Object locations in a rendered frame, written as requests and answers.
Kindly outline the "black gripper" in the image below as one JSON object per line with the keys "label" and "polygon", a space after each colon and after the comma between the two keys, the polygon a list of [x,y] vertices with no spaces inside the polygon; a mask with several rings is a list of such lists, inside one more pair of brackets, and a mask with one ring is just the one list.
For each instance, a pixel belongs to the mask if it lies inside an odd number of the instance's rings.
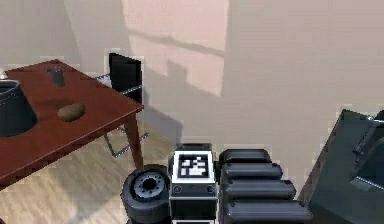
{"label": "black gripper", "polygon": [[126,178],[120,194],[126,224],[171,224],[167,167],[147,164]]}

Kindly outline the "red-brown wooden table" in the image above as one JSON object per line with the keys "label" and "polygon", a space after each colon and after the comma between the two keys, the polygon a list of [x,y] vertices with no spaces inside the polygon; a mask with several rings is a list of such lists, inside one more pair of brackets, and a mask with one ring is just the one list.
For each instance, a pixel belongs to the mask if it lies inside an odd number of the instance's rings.
{"label": "red-brown wooden table", "polygon": [[[63,70],[64,87],[48,76],[53,67]],[[140,104],[57,59],[10,69],[7,75],[21,82],[38,123],[18,136],[0,137],[0,191],[119,126],[125,128],[134,164],[143,165],[136,119]],[[74,103],[84,104],[85,114],[61,120],[59,109]]]}

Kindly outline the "brown potato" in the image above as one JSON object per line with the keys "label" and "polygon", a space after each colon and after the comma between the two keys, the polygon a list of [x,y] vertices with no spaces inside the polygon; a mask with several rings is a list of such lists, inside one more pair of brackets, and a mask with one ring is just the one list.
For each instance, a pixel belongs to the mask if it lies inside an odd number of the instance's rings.
{"label": "brown potato", "polygon": [[65,122],[72,122],[85,114],[85,105],[82,103],[74,103],[66,105],[59,109],[57,115]]}

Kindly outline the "dark grey cup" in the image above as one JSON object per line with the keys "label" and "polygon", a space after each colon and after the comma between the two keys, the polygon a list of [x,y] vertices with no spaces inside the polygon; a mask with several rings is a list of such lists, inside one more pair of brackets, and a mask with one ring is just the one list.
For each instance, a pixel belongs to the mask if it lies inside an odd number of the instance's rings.
{"label": "dark grey cup", "polygon": [[48,76],[50,77],[51,81],[57,87],[64,87],[65,86],[63,70],[60,67],[49,68],[47,70],[47,73],[48,73]]}

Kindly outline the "black lamp shade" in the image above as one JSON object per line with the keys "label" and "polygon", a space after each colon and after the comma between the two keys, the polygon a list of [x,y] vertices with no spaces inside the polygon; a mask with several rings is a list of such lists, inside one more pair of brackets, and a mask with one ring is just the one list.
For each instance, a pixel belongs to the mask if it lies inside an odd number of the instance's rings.
{"label": "black lamp shade", "polygon": [[18,80],[0,80],[0,137],[20,135],[37,124],[37,116]]}

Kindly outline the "black metal-frame chair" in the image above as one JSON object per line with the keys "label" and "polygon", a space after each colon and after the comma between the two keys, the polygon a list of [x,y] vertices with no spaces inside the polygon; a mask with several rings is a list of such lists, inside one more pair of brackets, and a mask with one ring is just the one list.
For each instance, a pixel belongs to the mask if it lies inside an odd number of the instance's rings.
{"label": "black metal-frame chair", "polygon": [[118,53],[108,55],[109,72],[96,80],[109,80],[111,88],[121,95],[143,105],[142,62]]}

